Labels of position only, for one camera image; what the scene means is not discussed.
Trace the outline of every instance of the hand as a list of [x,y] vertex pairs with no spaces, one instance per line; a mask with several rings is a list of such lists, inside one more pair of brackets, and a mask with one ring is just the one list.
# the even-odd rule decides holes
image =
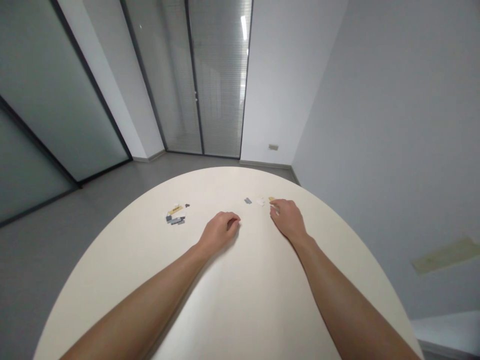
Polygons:
[[273,205],[270,207],[270,217],[288,240],[294,241],[307,236],[302,213],[292,200],[276,199],[270,201],[270,204]]
[[235,236],[240,217],[234,212],[220,211],[205,226],[198,245],[208,256],[213,256]]

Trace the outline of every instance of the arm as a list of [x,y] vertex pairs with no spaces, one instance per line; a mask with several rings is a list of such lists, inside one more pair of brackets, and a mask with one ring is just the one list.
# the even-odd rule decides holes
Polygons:
[[122,300],[62,359],[142,359],[202,267],[233,239],[239,221],[233,212],[219,212],[197,244]]
[[291,200],[273,200],[270,216],[303,265],[311,292],[343,360],[419,357],[307,234]]

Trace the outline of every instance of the glass door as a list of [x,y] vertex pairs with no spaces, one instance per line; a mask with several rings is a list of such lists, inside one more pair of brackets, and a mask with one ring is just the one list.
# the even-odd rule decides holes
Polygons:
[[206,155],[240,157],[252,1],[190,0]]
[[55,0],[4,0],[0,94],[78,182],[131,159]]
[[165,149],[202,154],[184,0],[121,4]]
[[0,99],[0,226],[77,189],[12,117]]
[[168,152],[240,158],[252,0],[120,0]]

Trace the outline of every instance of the pile of lego pieces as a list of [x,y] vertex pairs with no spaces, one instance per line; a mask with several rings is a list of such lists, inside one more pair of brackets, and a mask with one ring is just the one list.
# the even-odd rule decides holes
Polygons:
[[185,224],[185,217],[187,217],[187,208],[190,204],[185,204],[185,207],[174,204],[173,209],[166,214],[166,223],[170,225],[182,225]]

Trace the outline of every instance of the horizontal blinds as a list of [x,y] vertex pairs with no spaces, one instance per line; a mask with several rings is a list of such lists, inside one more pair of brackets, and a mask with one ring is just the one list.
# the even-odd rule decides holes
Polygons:
[[190,0],[205,154],[240,157],[252,1]]

